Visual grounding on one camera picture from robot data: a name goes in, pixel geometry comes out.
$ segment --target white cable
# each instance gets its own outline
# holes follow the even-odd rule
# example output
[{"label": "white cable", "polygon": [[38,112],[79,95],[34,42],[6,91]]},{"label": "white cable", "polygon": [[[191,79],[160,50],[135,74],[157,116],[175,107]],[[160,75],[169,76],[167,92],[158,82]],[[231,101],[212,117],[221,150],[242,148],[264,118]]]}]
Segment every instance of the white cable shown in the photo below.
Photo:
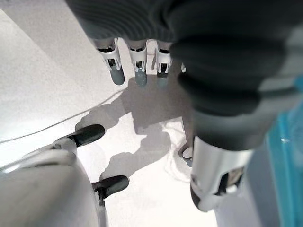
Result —
[{"label": "white cable", "polygon": [[52,127],[54,127],[54,126],[56,126],[56,125],[58,125],[58,124],[60,124],[60,123],[62,123],[62,122],[65,122],[65,121],[67,121],[67,120],[69,120],[69,119],[71,119],[71,118],[74,118],[74,117],[76,117],[76,116],[79,116],[79,115],[81,115],[81,114],[83,114],[83,113],[85,113],[85,112],[88,112],[88,111],[90,111],[90,110],[92,110],[92,109],[94,109],[94,108],[96,108],[96,107],[98,107],[98,106],[104,104],[104,103],[107,102],[109,99],[111,99],[111,98],[114,97],[115,95],[121,93],[122,91],[123,91],[123,90],[119,90],[119,91],[115,92],[113,95],[111,95],[110,97],[108,97],[107,99],[105,99],[104,101],[102,101],[101,103],[99,103],[99,104],[97,104],[97,105],[91,107],[90,109],[84,110],[84,111],[82,111],[82,112],[80,112],[80,113],[78,113],[78,114],[75,114],[75,115],[73,115],[73,116],[71,116],[71,117],[68,117],[68,118],[66,118],[66,119],[64,119],[64,120],[62,120],[62,121],[60,121],[60,122],[57,122],[57,123],[52,124],[52,125],[50,125],[50,126],[47,126],[46,128],[43,128],[43,129],[41,129],[41,130],[32,132],[32,133],[30,133],[30,134],[26,134],[26,135],[23,135],[23,136],[19,136],[19,137],[11,138],[11,139],[8,139],[8,140],[0,141],[0,144],[7,143],[7,142],[11,142],[11,141],[14,141],[14,140],[18,140],[18,139],[21,139],[21,138],[24,138],[24,137],[32,136],[32,135],[35,135],[35,134],[37,134],[37,133],[39,133],[39,132],[42,132],[42,131],[47,130],[47,129],[49,129],[49,128],[52,128]]}]

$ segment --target gray rubber fingertip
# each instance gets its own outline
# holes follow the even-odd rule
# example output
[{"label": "gray rubber fingertip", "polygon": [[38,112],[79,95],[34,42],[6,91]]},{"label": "gray rubber fingertip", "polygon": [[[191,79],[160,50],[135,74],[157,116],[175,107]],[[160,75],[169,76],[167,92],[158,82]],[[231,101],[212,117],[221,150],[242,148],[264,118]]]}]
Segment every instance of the gray rubber fingertip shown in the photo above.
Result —
[{"label": "gray rubber fingertip", "polygon": [[193,156],[193,148],[189,147],[185,149],[182,153],[183,158],[191,158]]},{"label": "gray rubber fingertip", "polygon": [[146,76],[146,71],[142,72],[142,71],[138,71],[138,72],[134,72],[134,77],[136,79],[136,84],[139,87],[145,87],[147,84],[147,76]]},{"label": "gray rubber fingertip", "polygon": [[189,159],[189,160],[186,160],[185,162],[189,167],[193,166],[193,160]]},{"label": "gray rubber fingertip", "polygon": [[110,71],[110,75],[112,77],[112,80],[113,80],[114,84],[116,84],[116,85],[124,84],[125,77],[124,77],[124,73],[123,73],[122,68],[120,70]]},{"label": "gray rubber fingertip", "polygon": [[165,88],[168,84],[168,76],[165,73],[157,74],[157,85],[159,88]]}]

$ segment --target blue plastic object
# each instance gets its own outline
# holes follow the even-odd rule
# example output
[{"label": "blue plastic object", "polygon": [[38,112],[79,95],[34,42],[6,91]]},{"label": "blue plastic object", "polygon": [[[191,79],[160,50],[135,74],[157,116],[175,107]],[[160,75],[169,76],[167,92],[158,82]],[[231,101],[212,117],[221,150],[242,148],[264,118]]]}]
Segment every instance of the blue plastic object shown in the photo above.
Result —
[{"label": "blue plastic object", "polygon": [[[303,91],[303,77],[296,83]],[[280,223],[303,226],[303,102],[282,113],[268,134]]]}]

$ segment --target black rubber fingertip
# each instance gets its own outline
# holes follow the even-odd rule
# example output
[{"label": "black rubber fingertip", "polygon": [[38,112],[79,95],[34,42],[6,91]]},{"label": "black rubber fingertip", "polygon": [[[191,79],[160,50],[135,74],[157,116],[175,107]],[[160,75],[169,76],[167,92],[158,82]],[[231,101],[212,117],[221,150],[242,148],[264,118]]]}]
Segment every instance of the black rubber fingertip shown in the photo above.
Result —
[{"label": "black rubber fingertip", "polygon": [[67,137],[74,140],[77,147],[87,145],[98,139],[105,134],[105,128],[100,124],[93,124],[82,129],[76,130],[74,133]]},{"label": "black rubber fingertip", "polygon": [[106,178],[101,181],[101,187],[103,188],[103,199],[107,198],[111,194],[120,192],[128,187],[129,179],[127,176],[118,175]]}]

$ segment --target silver metal part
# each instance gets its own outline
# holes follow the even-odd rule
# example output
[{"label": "silver metal part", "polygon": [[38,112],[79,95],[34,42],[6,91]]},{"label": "silver metal part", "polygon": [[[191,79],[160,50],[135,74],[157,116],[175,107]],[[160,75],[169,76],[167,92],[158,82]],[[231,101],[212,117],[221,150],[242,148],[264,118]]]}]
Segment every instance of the silver metal part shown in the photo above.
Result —
[{"label": "silver metal part", "polygon": [[129,50],[131,55],[132,64],[134,66],[134,71],[138,72],[139,68],[142,72],[146,71],[146,62],[147,62],[147,47],[146,45],[142,47],[141,51],[133,51],[132,49]]},{"label": "silver metal part", "polygon": [[113,46],[114,46],[113,50],[109,49],[110,46],[107,47],[107,49],[109,49],[108,52],[103,51],[106,49],[99,49],[99,53],[102,55],[103,61],[110,71],[112,71],[114,69],[117,69],[117,70],[121,69],[121,59],[120,59],[120,53],[119,53],[119,49],[118,49],[118,45],[117,45],[117,39],[114,40]]},{"label": "silver metal part", "polygon": [[199,210],[212,210],[237,191],[252,154],[253,150],[217,148],[195,137],[190,185]]},{"label": "silver metal part", "polygon": [[0,168],[0,226],[107,227],[76,151],[65,137]]},{"label": "silver metal part", "polygon": [[186,72],[186,68],[185,68],[185,65],[182,63],[182,65],[181,65],[181,71],[183,72],[183,73],[185,73]]}]

